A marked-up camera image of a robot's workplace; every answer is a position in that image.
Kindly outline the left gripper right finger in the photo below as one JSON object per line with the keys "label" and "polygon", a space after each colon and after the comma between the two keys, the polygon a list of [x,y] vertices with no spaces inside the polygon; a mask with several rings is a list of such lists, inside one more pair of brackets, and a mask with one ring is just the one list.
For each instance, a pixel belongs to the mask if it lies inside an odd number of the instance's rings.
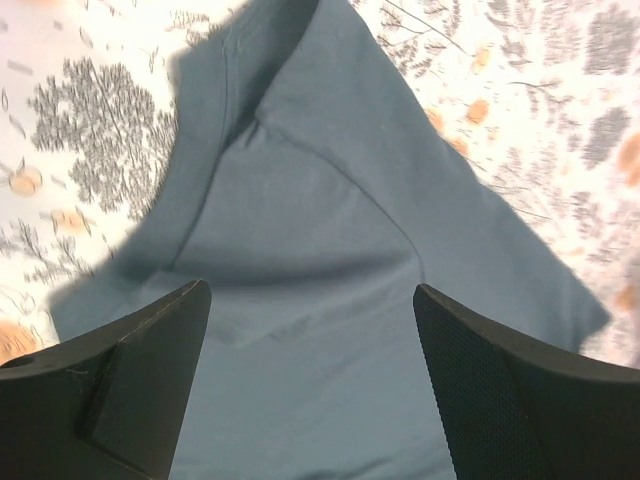
{"label": "left gripper right finger", "polygon": [[457,478],[638,478],[638,370],[546,344],[427,285],[413,305]]}

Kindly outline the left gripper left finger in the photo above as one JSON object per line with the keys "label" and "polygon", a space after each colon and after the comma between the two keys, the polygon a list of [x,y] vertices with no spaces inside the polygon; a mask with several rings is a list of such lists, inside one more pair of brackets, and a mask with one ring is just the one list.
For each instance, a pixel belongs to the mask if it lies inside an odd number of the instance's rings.
{"label": "left gripper left finger", "polygon": [[1,368],[4,479],[166,479],[208,323],[209,286]]}

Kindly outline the grey blue t shirt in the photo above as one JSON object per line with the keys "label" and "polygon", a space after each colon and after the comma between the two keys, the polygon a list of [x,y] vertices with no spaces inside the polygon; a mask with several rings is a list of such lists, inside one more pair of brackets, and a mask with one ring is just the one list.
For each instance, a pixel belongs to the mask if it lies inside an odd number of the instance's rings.
{"label": "grey blue t shirt", "polygon": [[209,283],[173,478],[452,478],[421,283],[567,350],[607,322],[347,2],[256,1],[177,71],[155,206],[53,310],[68,339]]}

